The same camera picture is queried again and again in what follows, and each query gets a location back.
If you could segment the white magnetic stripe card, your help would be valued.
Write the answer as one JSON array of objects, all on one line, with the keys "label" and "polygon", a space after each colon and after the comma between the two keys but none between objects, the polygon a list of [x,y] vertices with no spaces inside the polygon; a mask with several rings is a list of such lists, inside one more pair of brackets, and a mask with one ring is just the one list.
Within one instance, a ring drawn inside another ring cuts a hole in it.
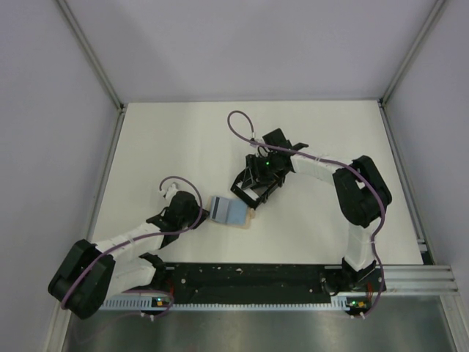
[{"label": "white magnetic stripe card", "polygon": [[232,203],[233,199],[220,196],[212,197],[209,219],[219,224],[228,224]]}]

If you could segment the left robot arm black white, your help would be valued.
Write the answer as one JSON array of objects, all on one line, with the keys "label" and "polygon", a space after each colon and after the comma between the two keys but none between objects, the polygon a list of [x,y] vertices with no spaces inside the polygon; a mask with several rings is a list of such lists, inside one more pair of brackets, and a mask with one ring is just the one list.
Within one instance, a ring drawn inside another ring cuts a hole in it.
[{"label": "left robot arm black white", "polygon": [[75,242],[48,284],[48,293],[80,319],[105,300],[133,289],[170,290],[158,251],[209,217],[187,191],[175,191],[168,205],[136,228],[98,243]]}]

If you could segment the beige card stack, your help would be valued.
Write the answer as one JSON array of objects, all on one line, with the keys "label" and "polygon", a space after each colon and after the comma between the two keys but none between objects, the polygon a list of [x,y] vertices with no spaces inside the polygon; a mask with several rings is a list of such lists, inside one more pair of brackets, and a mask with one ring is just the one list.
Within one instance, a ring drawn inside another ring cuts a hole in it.
[{"label": "beige card stack", "polygon": [[[210,215],[211,198],[212,197],[210,197],[210,200],[208,202],[209,215]],[[255,215],[256,215],[255,210],[247,206],[247,204],[245,204],[241,199],[233,199],[233,203],[230,208],[229,223],[220,224],[220,225],[224,225],[228,227],[236,227],[240,229],[248,229],[251,225],[251,221],[255,218]]]}]

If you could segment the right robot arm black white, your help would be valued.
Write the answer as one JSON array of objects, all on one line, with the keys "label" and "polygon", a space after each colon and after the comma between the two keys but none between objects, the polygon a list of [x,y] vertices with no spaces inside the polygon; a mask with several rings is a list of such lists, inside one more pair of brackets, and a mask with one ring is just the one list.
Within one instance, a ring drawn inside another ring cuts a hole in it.
[{"label": "right robot arm black white", "polygon": [[361,289],[382,263],[375,239],[392,202],[391,192],[372,158],[362,155],[345,162],[312,156],[305,151],[307,144],[291,144],[279,128],[261,139],[248,141],[258,152],[247,156],[239,184],[241,191],[263,189],[257,202],[265,202],[290,172],[334,187],[340,211],[349,224],[347,249],[337,282],[351,290]]}]

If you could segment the black card holder box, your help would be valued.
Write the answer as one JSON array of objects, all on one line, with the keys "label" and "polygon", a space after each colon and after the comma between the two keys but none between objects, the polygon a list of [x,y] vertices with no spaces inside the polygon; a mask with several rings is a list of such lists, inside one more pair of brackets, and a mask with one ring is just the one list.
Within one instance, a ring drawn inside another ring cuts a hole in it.
[{"label": "black card holder box", "polygon": [[287,172],[274,172],[266,180],[255,180],[252,170],[246,167],[234,179],[230,191],[249,208],[256,210],[268,201],[276,189],[283,186],[286,176]]}]

